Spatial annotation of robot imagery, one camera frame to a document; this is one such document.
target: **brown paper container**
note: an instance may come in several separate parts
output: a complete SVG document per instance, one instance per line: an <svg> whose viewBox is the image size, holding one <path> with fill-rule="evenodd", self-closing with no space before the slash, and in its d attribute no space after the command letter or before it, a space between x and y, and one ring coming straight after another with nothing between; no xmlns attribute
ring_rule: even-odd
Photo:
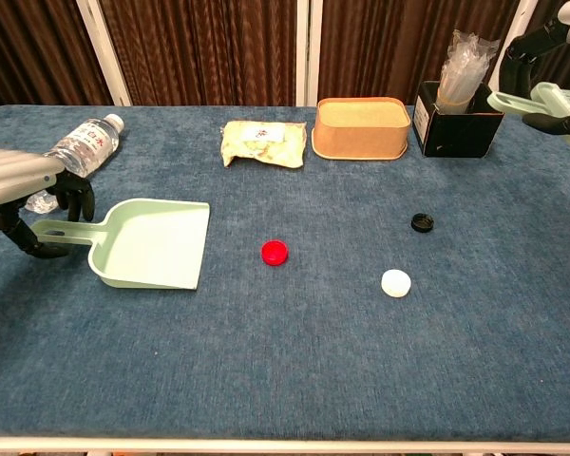
<svg viewBox="0 0 570 456"><path fill-rule="evenodd" d="M395 98L326 98L317 105L313 150L324 159L394 160L408 148L409 126Z"/></svg>

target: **black box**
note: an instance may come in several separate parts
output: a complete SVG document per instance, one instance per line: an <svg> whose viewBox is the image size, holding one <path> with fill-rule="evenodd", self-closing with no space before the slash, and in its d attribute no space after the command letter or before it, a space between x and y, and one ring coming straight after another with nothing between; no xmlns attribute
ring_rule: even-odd
<svg viewBox="0 0 570 456"><path fill-rule="evenodd" d="M487 102L490 88L482 83L468 104L467 114L441 114L435 105L438 81L418 88L413 128L426 157L485 157L504 114Z"/></svg>

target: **green dustpan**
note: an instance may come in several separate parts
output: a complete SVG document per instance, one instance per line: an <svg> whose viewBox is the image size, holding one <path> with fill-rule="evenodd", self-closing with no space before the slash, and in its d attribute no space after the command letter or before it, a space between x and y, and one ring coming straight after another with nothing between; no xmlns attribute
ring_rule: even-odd
<svg viewBox="0 0 570 456"><path fill-rule="evenodd" d="M90 245L88 264L118 288L196 290L209 204L128 199L101 223L41 220L31 226L41 242Z"/></svg>

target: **curtain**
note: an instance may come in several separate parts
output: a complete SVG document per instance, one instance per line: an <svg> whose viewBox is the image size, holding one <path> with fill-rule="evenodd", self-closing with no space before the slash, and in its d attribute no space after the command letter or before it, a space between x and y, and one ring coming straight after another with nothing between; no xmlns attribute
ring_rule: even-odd
<svg viewBox="0 0 570 456"><path fill-rule="evenodd" d="M439 80L453 30L503 42L518 3L324 0L319 99L391 96L411 104L422 81Z"/></svg>
<svg viewBox="0 0 570 456"><path fill-rule="evenodd" d="M295 0L102 0L134 105L293 105Z"/></svg>
<svg viewBox="0 0 570 456"><path fill-rule="evenodd" d="M76 3L0 0L0 105L111 105Z"/></svg>
<svg viewBox="0 0 570 456"><path fill-rule="evenodd" d="M538 29L558 15L561 5L567 0L541 0L528 24L528 31ZM540 81L555 83L570 89L570 45L558 47L537 61L534 67L532 86Z"/></svg>

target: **plastic bottle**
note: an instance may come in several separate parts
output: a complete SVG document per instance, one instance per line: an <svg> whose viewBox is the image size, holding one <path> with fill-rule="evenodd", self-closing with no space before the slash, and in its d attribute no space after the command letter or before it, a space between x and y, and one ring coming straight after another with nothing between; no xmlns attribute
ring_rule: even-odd
<svg viewBox="0 0 570 456"><path fill-rule="evenodd" d="M85 178L116 150L123 129L123 119L116 114L88 119L57 142L45 156L58 158L68 171ZM26 203L26 209L36 214L46 214L56 207L57 199L46 190L32 195Z"/></svg>

